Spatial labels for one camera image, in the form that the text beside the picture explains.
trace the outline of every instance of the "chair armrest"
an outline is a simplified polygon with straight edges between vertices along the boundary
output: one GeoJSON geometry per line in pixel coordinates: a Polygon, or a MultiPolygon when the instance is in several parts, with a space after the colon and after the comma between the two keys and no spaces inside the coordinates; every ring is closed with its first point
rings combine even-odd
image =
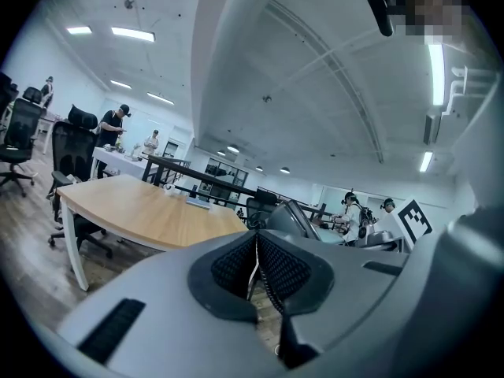
{"type": "Polygon", "coordinates": [[[51,173],[57,187],[72,185],[72,181],[63,175],[60,171],[53,171],[51,173]]]}

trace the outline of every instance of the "person in white shirt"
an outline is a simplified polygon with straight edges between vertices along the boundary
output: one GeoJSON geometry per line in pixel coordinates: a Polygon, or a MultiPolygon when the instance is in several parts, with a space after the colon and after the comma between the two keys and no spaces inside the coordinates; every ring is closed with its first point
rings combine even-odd
{"type": "Polygon", "coordinates": [[[343,203],[346,205],[345,213],[341,216],[333,216],[333,221],[342,225],[340,231],[343,232],[343,239],[348,246],[352,246],[358,238],[361,209],[358,206],[357,196],[353,192],[345,195],[343,203]]]}
{"type": "Polygon", "coordinates": [[[159,146],[158,133],[159,132],[157,130],[154,130],[152,132],[152,135],[146,138],[146,140],[143,142],[142,154],[145,154],[145,155],[154,154],[154,151],[159,146]]]}

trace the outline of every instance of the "black cap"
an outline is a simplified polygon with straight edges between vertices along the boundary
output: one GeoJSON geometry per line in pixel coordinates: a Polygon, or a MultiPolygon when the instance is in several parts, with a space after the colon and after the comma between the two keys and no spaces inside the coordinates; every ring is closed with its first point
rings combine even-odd
{"type": "Polygon", "coordinates": [[[127,116],[129,114],[129,106],[127,106],[126,104],[121,105],[119,109],[124,112],[124,115],[127,116]]]}

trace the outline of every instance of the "wooden table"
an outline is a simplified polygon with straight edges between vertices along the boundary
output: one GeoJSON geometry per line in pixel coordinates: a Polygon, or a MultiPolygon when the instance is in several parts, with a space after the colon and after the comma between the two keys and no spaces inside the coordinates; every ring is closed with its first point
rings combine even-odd
{"type": "Polygon", "coordinates": [[[247,231],[227,207],[210,205],[207,210],[191,206],[186,204],[186,196],[168,196],[162,188],[129,175],[59,187],[57,192],[67,250],[83,290],[89,286],[77,250],[72,211],[109,232],[158,250],[184,248],[247,231]]]}
{"type": "MultiPolygon", "coordinates": [[[[103,161],[108,166],[119,169],[120,173],[127,173],[139,180],[142,179],[148,162],[147,160],[132,161],[116,150],[107,151],[104,148],[95,147],[93,151],[93,164],[91,166],[91,178],[95,176],[98,161],[103,161]]],[[[150,170],[152,173],[156,173],[158,166],[153,165],[150,170]]]]}

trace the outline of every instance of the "wooden tabletop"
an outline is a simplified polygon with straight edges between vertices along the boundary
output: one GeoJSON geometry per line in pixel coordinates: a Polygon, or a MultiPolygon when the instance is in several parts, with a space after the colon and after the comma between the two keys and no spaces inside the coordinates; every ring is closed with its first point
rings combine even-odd
{"type": "Polygon", "coordinates": [[[232,209],[214,204],[210,210],[191,206],[186,204],[186,196],[168,196],[160,187],[129,175],[59,187],[57,192],[78,214],[139,243],[185,247],[247,231],[232,209]]]}

